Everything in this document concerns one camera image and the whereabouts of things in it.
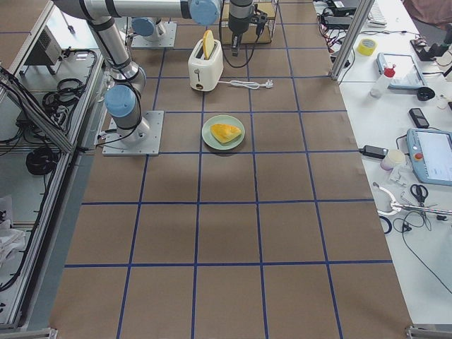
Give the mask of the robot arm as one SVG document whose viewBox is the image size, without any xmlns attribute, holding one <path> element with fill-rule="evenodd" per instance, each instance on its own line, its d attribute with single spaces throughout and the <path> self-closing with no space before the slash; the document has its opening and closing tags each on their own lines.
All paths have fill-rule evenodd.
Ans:
<svg viewBox="0 0 452 339">
<path fill-rule="evenodd" d="M 221 21 L 223 1 L 55 1 L 64 13 L 85 20 L 110 67 L 114 81 L 105 107 L 117 126 L 118 142 L 127 148 L 143 145 L 150 124 L 141 108 L 145 71 L 132 60 L 115 25 L 116 18 L 151 17 L 192 19 L 207 27 Z"/>
<path fill-rule="evenodd" d="M 166 34 L 166 28 L 160 18 L 134 17 L 131 27 L 136 35 L 151 42 L 161 40 Z"/>
</svg>

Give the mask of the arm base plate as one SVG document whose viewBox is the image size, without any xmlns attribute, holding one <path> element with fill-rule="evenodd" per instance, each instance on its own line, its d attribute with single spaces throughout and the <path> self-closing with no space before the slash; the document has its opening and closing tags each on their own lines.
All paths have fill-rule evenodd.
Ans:
<svg viewBox="0 0 452 339">
<path fill-rule="evenodd" d="M 159 155 L 163 120 L 163 111 L 146 111 L 143 113 L 141 123 L 130 134 L 130 131 L 118 129 L 115 121 L 110 119 L 109 128 L 116 131 L 107 134 L 102 154 L 105 156 Z"/>
<path fill-rule="evenodd" d="M 154 22 L 151 18 L 134 18 L 131 47 L 134 49 L 173 48 L 177 24 L 173 21 Z"/>
</svg>

